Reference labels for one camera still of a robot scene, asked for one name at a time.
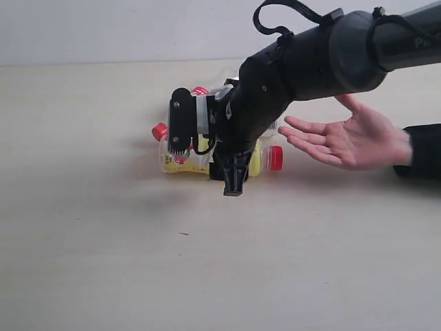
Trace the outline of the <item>black sleeved forearm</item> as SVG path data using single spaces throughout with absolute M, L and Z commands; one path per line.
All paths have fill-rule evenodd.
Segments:
M 393 171 L 402 178 L 440 181 L 440 124 L 408 126 L 412 147 L 410 165 L 395 165 Z

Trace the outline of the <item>person's open hand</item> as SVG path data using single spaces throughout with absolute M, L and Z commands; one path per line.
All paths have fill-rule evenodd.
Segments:
M 413 148 L 408 133 L 351 94 L 337 96 L 336 101 L 350 111 L 348 119 L 317 123 L 287 116 L 278 133 L 312 159 L 343 170 L 411 165 Z

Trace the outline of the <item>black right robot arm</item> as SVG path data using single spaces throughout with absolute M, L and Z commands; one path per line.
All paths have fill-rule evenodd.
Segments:
M 285 6 L 314 26 L 294 33 L 284 26 L 255 28 L 277 40 L 248 57 L 238 82 L 219 92 L 209 118 L 214 122 L 214 163 L 224 195 L 243 191 L 257 139 L 295 101 L 376 89 L 389 72 L 440 62 L 440 3 L 404 14 L 341 9 L 321 15 L 299 1 Z

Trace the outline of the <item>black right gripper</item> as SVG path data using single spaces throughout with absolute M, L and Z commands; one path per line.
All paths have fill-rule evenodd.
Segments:
M 240 196 L 243 193 L 243 185 L 249 178 L 250 164 L 257 140 L 249 142 L 243 150 L 219 140 L 211 144 L 212 160 L 209 162 L 209 178 L 225 182 L 224 196 Z

